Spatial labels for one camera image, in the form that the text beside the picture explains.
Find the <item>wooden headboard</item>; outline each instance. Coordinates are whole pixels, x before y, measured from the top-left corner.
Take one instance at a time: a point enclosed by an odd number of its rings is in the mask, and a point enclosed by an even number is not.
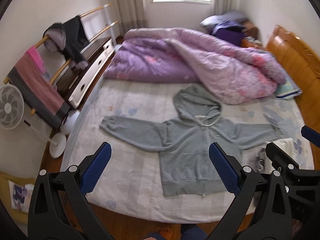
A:
[[[302,89],[296,97],[305,124],[320,132],[320,58],[294,33],[276,25],[266,50]],[[320,170],[320,149],[311,144],[315,169]]]

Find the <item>hoodie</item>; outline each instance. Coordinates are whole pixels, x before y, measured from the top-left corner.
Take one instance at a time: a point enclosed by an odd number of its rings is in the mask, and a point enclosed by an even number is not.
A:
[[[235,124],[221,117],[221,103],[201,85],[180,90],[173,103],[178,117],[162,123],[113,115],[100,125],[115,138],[159,153],[164,196],[226,191],[209,159],[213,142],[241,163],[242,150],[281,138],[271,124]]]

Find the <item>blue pants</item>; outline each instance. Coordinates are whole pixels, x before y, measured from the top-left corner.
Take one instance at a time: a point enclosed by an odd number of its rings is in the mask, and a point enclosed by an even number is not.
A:
[[[181,225],[181,240],[205,240],[207,234],[197,225]],[[146,238],[153,237],[157,240],[165,240],[165,238],[158,233],[151,233]]]

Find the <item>fan grille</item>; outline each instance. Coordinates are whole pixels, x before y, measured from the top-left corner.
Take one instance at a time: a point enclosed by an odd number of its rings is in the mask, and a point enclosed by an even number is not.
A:
[[[14,85],[0,88],[0,126],[13,129],[21,121],[24,111],[23,96]]]

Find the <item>hood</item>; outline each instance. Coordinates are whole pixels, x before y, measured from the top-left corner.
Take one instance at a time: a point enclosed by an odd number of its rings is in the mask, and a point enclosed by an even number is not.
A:
[[[178,116],[203,126],[215,124],[221,117],[222,105],[201,85],[191,85],[173,97]]]

